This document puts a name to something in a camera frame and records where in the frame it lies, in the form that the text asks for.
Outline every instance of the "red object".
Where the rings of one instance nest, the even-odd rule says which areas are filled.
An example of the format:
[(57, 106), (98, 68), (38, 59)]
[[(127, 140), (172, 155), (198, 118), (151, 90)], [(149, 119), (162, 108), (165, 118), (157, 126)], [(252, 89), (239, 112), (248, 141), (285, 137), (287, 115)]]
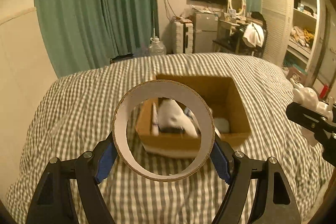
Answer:
[(322, 89), (321, 94), (320, 94), (320, 99), (323, 99), (325, 97), (328, 90), (329, 90), (328, 85), (324, 84), (323, 89)]

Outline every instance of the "white wardrobe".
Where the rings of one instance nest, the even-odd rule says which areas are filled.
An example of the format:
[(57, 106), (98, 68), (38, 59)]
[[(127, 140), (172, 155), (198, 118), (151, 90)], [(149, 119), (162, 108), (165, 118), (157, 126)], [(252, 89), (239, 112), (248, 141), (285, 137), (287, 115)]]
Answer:
[[(263, 59), (282, 67), (286, 55), (305, 71), (309, 70), (319, 40), (320, 0), (300, 0), (311, 7), (315, 17), (294, 8), (294, 0), (262, 0), (262, 14), (267, 23), (268, 37)], [(315, 31), (311, 50), (293, 43), (290, 34), (293, 26)]]

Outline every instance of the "blue gripper pad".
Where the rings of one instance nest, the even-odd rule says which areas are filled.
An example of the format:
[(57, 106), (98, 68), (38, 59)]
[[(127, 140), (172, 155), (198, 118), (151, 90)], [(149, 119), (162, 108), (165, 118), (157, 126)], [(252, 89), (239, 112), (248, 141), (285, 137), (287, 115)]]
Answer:
[(223, 179), (227, 184), (230, 184), (232, 177), (229, 173), (228, 162), (216, 142), (214, 142), (213, 144), (213, 147), (210, 153), (210, 158), (211, 158), (213, 165), (215, 166), (218, 176), (221, 179)]
[(114, 142), (111, 142), (98, 162), (98, 170), (95, 176), (98, 184), (108, 177), (117, 156), (118, 152), (114, 146)]

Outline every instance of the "wardrobe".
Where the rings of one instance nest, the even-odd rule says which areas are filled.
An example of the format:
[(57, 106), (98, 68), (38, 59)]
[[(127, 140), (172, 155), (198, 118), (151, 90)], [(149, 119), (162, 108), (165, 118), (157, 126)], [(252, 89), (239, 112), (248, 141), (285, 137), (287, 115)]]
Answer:
[[(310, 13), (297, 7), (298, 2)], [(314, 65), (314, 52), (319, 48), (320, 18), (323, 17), (320, 0), (262, 0), (262, 14), (268, 29), (263, 59), (279, 67), (295, 64), (299, 70), (308, 72)], [(291, 35), (293, 27), (298, 33), (304, 31), (310, 35), (309, 43), (304, 39), (298, 42), (297, 36), (294, 39)]]

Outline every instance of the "white cardboard ring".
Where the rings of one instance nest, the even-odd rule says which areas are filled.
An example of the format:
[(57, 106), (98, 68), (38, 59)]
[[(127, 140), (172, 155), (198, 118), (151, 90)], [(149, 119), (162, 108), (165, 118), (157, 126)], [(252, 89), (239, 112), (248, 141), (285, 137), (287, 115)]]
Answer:
[[(126, 127), (131, 111), (150, 98), (173, 98), (187, 106), (196, 116), (201, 132), (201, 146), (194, 161), (181, 173), (162, 176), (144, 169), (134, 159), (127, 143)], [(152, 80), (129, 90), (117, 105), (112, 125), (113, 141), (119, 156), (134, 172), (155, 181), (176, 181), (194, 174), (208, 159), (214, 139), (215, 125), (209, 107), (199, 94), (186, 85), (170, 80)]]

